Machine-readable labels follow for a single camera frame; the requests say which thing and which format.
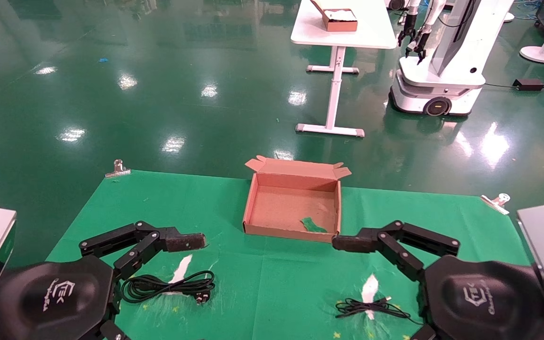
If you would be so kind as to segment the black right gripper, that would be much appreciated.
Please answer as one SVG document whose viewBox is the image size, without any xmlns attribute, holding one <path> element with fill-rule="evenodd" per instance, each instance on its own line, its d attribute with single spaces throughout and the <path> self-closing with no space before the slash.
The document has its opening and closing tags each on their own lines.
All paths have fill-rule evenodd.
<svg viewBox="0 0 544 340">
<path fill-rule="evenodd" d="M 403 245 L 442 258 L 425 269 Z M 544 340 L 544 292 L 531 267 L 462 261 L 454 257 L 457 239 L 399 220 L 335 235 L 332 247 L 378 252 L 408 279 L 420 281 L 425 324 L 411 340 Z"/>
</svg>

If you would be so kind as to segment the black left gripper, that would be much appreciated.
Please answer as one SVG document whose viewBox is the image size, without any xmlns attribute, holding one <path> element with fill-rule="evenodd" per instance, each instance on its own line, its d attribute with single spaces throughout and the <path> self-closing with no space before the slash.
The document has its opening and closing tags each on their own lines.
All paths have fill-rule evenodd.
<svg viewBox="0 0 544 340">
<path fill-rule="evenodd" d="M 114 323 L 114 276 L 129 279 L 158 252 L 205 245 L 204 234 L 138 221 L 80 241 L 80 260 L 12 270 L 0 279 L 0 340 L 128 340 Z M 123 249 L 113 269 L 99 259 Z"/>
</svg>

